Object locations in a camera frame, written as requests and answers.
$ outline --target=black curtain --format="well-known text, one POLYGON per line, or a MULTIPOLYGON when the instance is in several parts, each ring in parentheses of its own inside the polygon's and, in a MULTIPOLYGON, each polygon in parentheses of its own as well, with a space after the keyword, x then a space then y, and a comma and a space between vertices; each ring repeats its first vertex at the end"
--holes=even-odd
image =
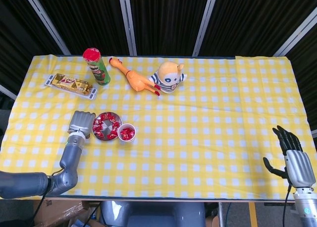
POLYGON ((39 0, 72 54, 128 55, 119 0, 39 0))
POLYGON ((207 0, 130 0, 138 55, 193 54, 207 0))
POLYGON ((216 0, 200 56, 272 56, 317 0, 216 0))
POLYGON ((18 94, 34 55, 61 51, 27 0, 0 0, 0 84, 18 94))
POLYGON ((286 55, 292 63, 311 130, 317 129, 317 25, 286 55))

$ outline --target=gingham tablecloth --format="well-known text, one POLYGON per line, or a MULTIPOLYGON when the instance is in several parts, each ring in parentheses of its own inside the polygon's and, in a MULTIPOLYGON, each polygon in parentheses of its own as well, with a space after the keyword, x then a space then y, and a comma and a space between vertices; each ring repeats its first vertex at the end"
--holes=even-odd
POLYGON ((57 171, 71 116, 82 110, 113 111, 133 124, 137 135, 126 145, 91 136, 80 158, 78 184, 66 196, 284 199, 287 181, 270 174, 262 161, 265 156, 276 168, 284 167, 271 130, 276 125, 299 137, 317 173, 310 127, 287 58, 119 59, 146 76, 166 60, 184 63, 188 77, 174 93, 157 97, 135 92, 111 68, 111 82, 98 86, 97 99, 90 101, 43 85, 55 73, 94 83, 82 57, 35 56, 10 115, 0 170, 57 171))

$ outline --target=orange rubber chicken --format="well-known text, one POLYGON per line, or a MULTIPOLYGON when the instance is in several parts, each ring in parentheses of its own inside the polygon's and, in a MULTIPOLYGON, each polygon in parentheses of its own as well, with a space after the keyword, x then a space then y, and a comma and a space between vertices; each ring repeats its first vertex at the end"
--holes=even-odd
POLYGON ((136 92, 146 89, 159 96, 159 92, 155 91, 153 88, 150 87, 152 86, 160 90, 160 86, 154 84, 154 82, 149 81, 147 78, 145 78, 142 75, 139 75, 137 72, 133 70, 128 70, 122 65, 122 62, 118 59, 110 58, 109 63, 113 67, 118 68, 125 75, 125 77, 127 77, 129 84, 136 92))

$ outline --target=green can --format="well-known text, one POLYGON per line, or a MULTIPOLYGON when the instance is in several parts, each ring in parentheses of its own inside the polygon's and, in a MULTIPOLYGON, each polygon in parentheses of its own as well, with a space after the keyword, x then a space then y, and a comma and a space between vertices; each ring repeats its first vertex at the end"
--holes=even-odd
POLYGON ((97 83, 102 86, 109 84, 110 76, 101 58, 100 51, 97 48, 88 48, 85 50, 83 57, 93 72, 97 83))

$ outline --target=red candy wrapper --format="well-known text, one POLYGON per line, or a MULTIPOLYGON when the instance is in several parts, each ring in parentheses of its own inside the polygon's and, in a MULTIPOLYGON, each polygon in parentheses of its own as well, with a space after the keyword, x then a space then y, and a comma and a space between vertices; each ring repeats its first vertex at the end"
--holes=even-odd
POLYGON ((115 132, 115 131, 111 131, 108 135, 107 135, 107 138, 108 139, 114 139, 118 136, 118 133, 115 132))
POLYGON ((135 130, 126 128, 120 132, 120 135, 123 140, 131 140, 135 135, 135 130))
POLYGON ((104 134, 102 132, 99 132, 99 131, 95 132, 95 136, 97 136, 100 139, 105 138, 104 134))
POLYGON ((120 123, 119 123, 119 122, 113 123, 113 125, 112 125, 112 131, 113 131, 113 132, 116 132, 119 127, 120 127, 120 123))
POLYGON ((115 122, 115 117, 109 115, 109 116, 108 116, 108 120, 111 121, 112 123, 114 123, 114 122, 115 122))
POLYGON ((132 139, 135 135, 135 130, 131 129, 131 131, 128 133, 128 135, 129 135, 129 139, 132 139))
POLYGON ((109 118, 112 117, 108 112, 105 112, 103 114, 100 114, 100 119, 102 121, 105 121, 105 120, 109 120, 109 118))
POLYGON ((93 125, 93 131, 102 131, 103 130, 103 126, 102 125, 93 125))
POLYGON ((103 122, 102 122, 101 119, 95 119, 94 120, 94 125, 102 125, 102 124, 103 124, 103 122))

